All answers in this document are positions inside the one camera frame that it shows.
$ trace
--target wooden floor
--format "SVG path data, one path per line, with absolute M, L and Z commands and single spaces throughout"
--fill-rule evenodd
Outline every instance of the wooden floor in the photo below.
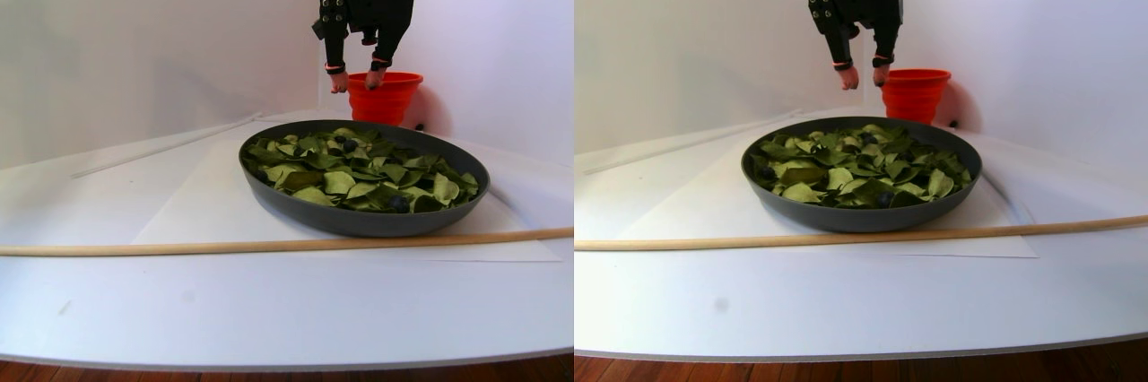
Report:
M 161 373 L 39 366 L 0 361 L 0 382 L 366 382 L 366 381 L 573 381 L 574 356 L 411 371 L 340 373 Z
M 1148 381 L 1148 340 L 965 358 L 689 364 L 574 358 L 579 382 Z

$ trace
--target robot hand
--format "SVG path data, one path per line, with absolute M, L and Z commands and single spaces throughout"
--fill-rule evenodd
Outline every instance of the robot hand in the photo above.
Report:
M 876 62 L 892 62 L 891 59 L 884 57 L 884 55 L 875 55 Z M 884 65 L 878 65 L 872 68 L 872 84 L 877 87 L 885 86 L 885 81 L 889 81 L 889 63 Z
M 833 68 L 845 65 L 844 63 L 833 63 Z M 837 76 L 841 77 L 841 91 L 856 89 L 858 84 L 860 84 L 860 78 L 858 77 L 856 67 L 850 67 L 845 70 L 837 70 Z
M 311 29 L 326 47 L 333 94 L 347 92 L 350 79 L 343 63 L 347 36 L 360 32 L 364 46 L 375 46 L 365 79 L 367 89 L 374 89 L 391 65 L 398 41 L 411 24 L 413 7 L 414 0 L 319 0 L 319 20 Z
M 347 75 L 347 67 L 331 67 L 329 64 L 325 67 L 327 70 L 327 76 L 331 76 L 331 92 L 332 94 L 341 94 L 347 92 L 347 85 L 350 81 L 350 76 Z
M 366 72 L 366 88 L 373 91 L 374 88 L 381 86 L 382 77 L 387 73 L 387 61 L 373 57 L 371 59 L 371 70 Z
M 829 44 L 841 89 L 860 86 L 858 70 L 850 55 L 850 40 L 861 32 L 858 23 L 874 31 L 877 49 L 872 59 L 872 83 L 877 87 L 884 86 L 889 80 L 897 33 L 901 26 L 901 0 L 809 0 L 808 6 L 817 32 Z

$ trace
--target white paper sheet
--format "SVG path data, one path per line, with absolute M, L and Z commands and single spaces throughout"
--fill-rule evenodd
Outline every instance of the white paper sheet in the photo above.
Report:
M 184 186 L 168 201 L 135 244 L 257 242 L 338 239 L 340 235 L 298 224 L 255 198 L 238 167 L 242 141 L 212 147 Z M 466 218 L 435 234 L 497 233 L 525 229 L 523 223 L 491 195 Z M 440 262 L 560 262 L 538 241 L 455 247 L 301 252 L 307 258 L 418 259 Z
M 618 240 L 705 239 L 824 233 L 793 223 L 762 206 L 742 173 L 745 148 L 760 135 L 746 134 L 726 155 L 623 231 Z M 913 229 L 1014 225 L 1008 205 L 980 181 L 951 213 Z M 861 252 L 968 257 L 1037 258 L 1021 236 L 898 243 L 768 248 L 779 252 Z

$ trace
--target white table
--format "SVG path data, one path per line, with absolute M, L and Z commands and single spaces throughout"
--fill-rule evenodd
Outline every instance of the white table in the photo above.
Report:
M 342 118 L 296 112 L 285 120 Z M 222 139 L 102 163 L 187 133 L 0 171 L 6 244 L 127 244 Z M 568 167 L 453 140 L 483 159 L 499 197 L 535 227 L 573 221 Z M 559 263 L 387 260 L 298 254 L 0 257 L 0 359 L 98 368 L 342 371 L 460 365 L 573 348 L 573 240 Z
M 854 112 L 871 111 L 809 117 Z M 616 164 L 706 140 L 703 134 L 585 154 L 576 167 Z M 1148 213 L 1142 173 L 959 134 L 1035 223 Z M 707 158 L 730 149 L 723 145 L 693 145 L 580 177 L 577 237 L 623 231 Z M 611 184 L 610 193 L 598 192 L 604 187 L 596 181 Z M 690 220 L 683 213 L 666 221 Z M 575 350 L 631 359 L 816 361 L 1025 351 L 1148 333 L 1148 231 L 1026 240 L 1039 258 L 576 252 Z

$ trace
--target blue berry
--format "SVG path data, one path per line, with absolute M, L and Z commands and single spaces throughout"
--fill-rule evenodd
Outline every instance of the blue berry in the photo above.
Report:
M 398 213 L 406 213 L 411 211 L 411 203 L 408 202 L 406 197 L 402 195 L 395 195 L 390 197 L 390 201 L 387 202 L 387 205 L 390 206 L 391 209 L 395 209 L 395 211 Z
M 758 171 L 758 174 L 761 174 L 761 178 L 766 180 L 777 179 L 777 172 L 774 170 L 774 167 L 768 165 L 761 167 L 761 170 Z
M 889 209 L 889 205 L 893 203 L 893 192 L 886 190 L 877 195 L 877 206 L 882 209 Z

